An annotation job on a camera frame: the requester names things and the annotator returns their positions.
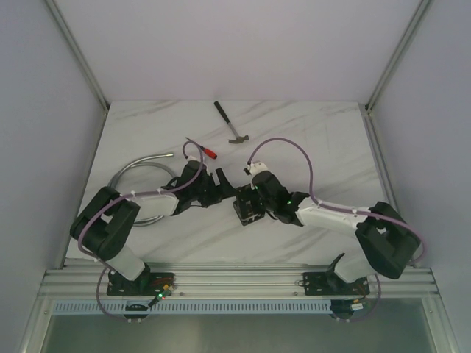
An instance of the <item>glass panel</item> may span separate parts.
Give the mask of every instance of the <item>glass panel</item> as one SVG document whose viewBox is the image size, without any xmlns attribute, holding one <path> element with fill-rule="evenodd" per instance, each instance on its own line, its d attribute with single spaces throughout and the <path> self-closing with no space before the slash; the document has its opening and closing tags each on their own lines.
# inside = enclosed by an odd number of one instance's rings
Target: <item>glass panel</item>
<svg viewBox="0 0 471 353">
<path fill-rule="evenodd" d="M 124 324 L 54 316 L 42 353 L 435 352 L 419 299 L 389 299 L 371 318 L 327 315 L 159 315 Z"/>
</svg>

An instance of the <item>silver hose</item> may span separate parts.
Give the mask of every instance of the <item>silver hose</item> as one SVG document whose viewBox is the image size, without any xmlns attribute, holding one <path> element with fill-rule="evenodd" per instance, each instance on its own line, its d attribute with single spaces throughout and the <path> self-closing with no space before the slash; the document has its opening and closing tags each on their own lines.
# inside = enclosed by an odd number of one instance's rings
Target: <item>silver hose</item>
<svg viewBox="0 0 471 353">
<path fill-rule="evenodd" d="M 136 167 L 144 167 L 144 166 L 163 169 L 164 171 L 169 173 L 171 178 L 173 179 L 176 177 L 176 174 L 166 165 L 156 163 L 156 162 L 147 162 L 148 160 L 156 160 L 157 158 L 165 158 L 165 157 L 173 157 L 173 156 L 174 156 L 173 152 L 168 152 L 164 154 L 151 154 L 149 156 L 145 156 L 145 157 L 138 158 L 137 160 L 133 160 L 131 163 L 121 168 L 118 171 L 118 173 L 113 175 L 113 177 L 108 182 L 108 186 L 112 187 L 113 189 L 116 189 L 116 186 L 118 185 L 119 180 L 123 176 L 124 173 L 126 173 L 130 169 L 133 169 Z M 153 224 L 162 218 L 163 218 L 162 215 L 156 215 L 154 217 L 136 219 L 134 222 L 134 227 L 149 226 L 150 224 Z"/>
</svg>

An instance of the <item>white wall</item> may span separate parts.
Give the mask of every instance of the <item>white wall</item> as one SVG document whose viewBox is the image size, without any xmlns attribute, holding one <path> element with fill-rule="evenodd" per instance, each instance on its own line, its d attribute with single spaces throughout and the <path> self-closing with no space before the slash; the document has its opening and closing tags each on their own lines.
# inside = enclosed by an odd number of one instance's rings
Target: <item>white wall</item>
<svg viewBox="0 0 471 353">
<path fill-rule="evenodd" d="M 17 352 L 67 240 L 101 110 L 41 0 L 0 1 L 0 342 Z"/>
<path fill-rule="evenodd" d="M 375 111 L 394 191 L 471 352 L 471 2 L 437 0 Z"/>
<path fill-rule="evenodd" d="M 108 100 L 366 103 L 419 0 L 57 0 Z"/>
</svg>

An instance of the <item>hammer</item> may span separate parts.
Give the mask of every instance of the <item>hammer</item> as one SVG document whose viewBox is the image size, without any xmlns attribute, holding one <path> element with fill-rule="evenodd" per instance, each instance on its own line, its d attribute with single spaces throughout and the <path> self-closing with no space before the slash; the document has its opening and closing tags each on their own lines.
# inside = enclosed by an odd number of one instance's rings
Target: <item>hammer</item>
<svg viewBox="0 0 471 353">
<path fill-rule="evenodd" d="M 230 120 L 227 117 L 226 112 L 224 111 L 224 109 L 222 109 L 222 107 L 221 107 L 221 105 L 218 101 L 214 102 L 214 106 L 216 107 L 219 114 L 221 114 L 221 117 L 224 119 L 224 121 L 227 123 L 227 125 L 233 131 L 233 133 L 235 135 L 235 140 L 229 140 L 229 143 L 243 143 L 245 140 L 249 139 L 249 135 L 245 135 L 245 136 L 242 137 L 237 133 L 236 129 L 234 129 L 234 126 L 230 123 Z"/>
</svg>

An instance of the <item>marble surface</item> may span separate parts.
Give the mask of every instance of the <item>marble surface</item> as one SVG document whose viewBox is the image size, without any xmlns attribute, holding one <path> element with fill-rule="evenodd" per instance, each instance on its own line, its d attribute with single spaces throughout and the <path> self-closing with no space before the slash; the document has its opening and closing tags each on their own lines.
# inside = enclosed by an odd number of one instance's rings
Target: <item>marble surface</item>
<svg viewBox="0 0 471 353">
<path fill-rule="evenodd" d="M 250 139 L 233 138 L 211 101 L 116 101 L 105 129 L 82 200 L 84 207 L 117 170 L 135 158 L 167 151 L 159 160 L 180 174 L 181 146 L 188 136 L 214 150 L 211 169 L 223 168 L 233 186 L 249 183 L 243 172 L 254 148 L 267 138 L 300 144 L 314 165 L 316 195 L 347 205 L 370 206 L 383 191 L 363 119 L 355 102 L 221 101 L 233 125 Z M 290 191 L 308 190 L 308 167 L 301 153 L 282 142 L 265 145 L 256 155 Z M 151 190 L 165 185 L 166 172 L 140 167 L 125 174 L 118 189 Z M 248 262 L 328 264 L 339 253 L 358 248 L 356 240 L 316 227 L 296 227 L 269 217 L 243 227 L 233 199 L 208 209 L 192 207 L 148 227 L 134 227 L 127 245 L 148 261 L 172 263 Z M 152 212 L 143 205 L 145 212 Z M 68 257 L 86 258 L 71 241 Z"/>
</svg>

